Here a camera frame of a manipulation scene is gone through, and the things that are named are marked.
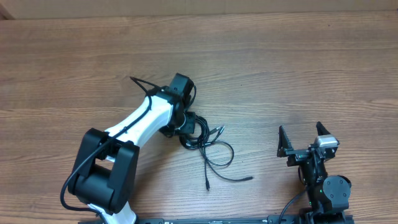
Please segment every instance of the small robot arm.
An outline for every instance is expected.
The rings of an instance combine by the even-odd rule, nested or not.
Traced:
[[[193,133],[195,114],[187,111],[193,87],[191,79],[176,74],[170,86],[155,86],[147,91],[140,107],[119,124],[105,131],[94,128],[87,131],[73,172],[100,145],[118,136],[99,154],[84,162],[67,183],[69,193],[97,210],[101,219],[108,224],[136,223],[137,217],[130,209],[128,199],[134,186],[139,150],[158,130],[166,136]],[[109,170],[95,164],[96,159],[114,162],[113,168]]]

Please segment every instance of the wood grain surface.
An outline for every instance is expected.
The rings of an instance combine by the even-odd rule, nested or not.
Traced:
[[[276,157],[278,127],[298,149],[322,121],[341,142],[327,171],[353,183],[347,213],[356,223],[398,219],[397,12],[0,21],[0,34],[0,223],[93,219],[59,202],[81,138],[141,104],[128,76],[168,85],[176,72],[198,87],[192,111],[226,125],[220,139],[236,157],[220,173],[254,179],[210,172],[208,192],[200,153],[157,133],[130,199],[140,217],[280,213],[302,185]],[[208,153],[230,156],[221,146]]]

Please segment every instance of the wooden tabletop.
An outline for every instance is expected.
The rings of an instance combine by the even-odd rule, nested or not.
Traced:
[[[208,172],[178,138],[160,133],[141,149],[130,199],[140,217],[232,218],[279,214],[303,189],[277,158],[283,124],[296,149],[321,121],[341,142],[329,175],[352,183],[356,223],[398,219],[398,13],[328,12],[227,16],[0,21],[0,222],[76,223],[92,213],[59,201],[81,138],[132,113],[144,94],[132,75],[168,85],[175,73],[198,88],[192,111],[235,160]],[[208,149],[218,162],[230,152]],[[67,202],[84,206],[67,194]],[[306,197],[288,213],[308,206]]]

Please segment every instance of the wooden table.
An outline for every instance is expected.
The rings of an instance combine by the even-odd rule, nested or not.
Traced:
[[[303,187],[276,157],[278,127],[299,149],[322,121],[341,141],[327,171],[353,183],[347,213],[356,223],[398,219],[395,11],[0,21],[0,54],[1,223],[92,219],[59,202],[82,136],[141,104],[128,76],[168,85],[176,72],[198,87],[192,111],[226,125],[221,139],[236,158],[220,173],[254,179],[209,172],[208,192],[200,153],[158,133],[139,155],[130,204],[140,217],[280,213]]]

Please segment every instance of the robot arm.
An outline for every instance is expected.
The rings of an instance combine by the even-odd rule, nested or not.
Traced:
[[[148,108],[149,97],[152,100],[144,117],[84,163],[69,181],[68,191],[99,211],[107,223],[134,224],[136,215],[128,199],[134,186],[140,147],[159,129],[166,135],[193,133],[195,120],[186,118],[187,114],[192,115],[186,112],[192,88],[191,79],[176,74],[170,86],[150,90],[143,104],[119,124],[106,131],[91,128],[83,137],[73,171],[100,145],[140,117]],[[95,164],[96,159],[114,162],[113,168],[109,170]]]

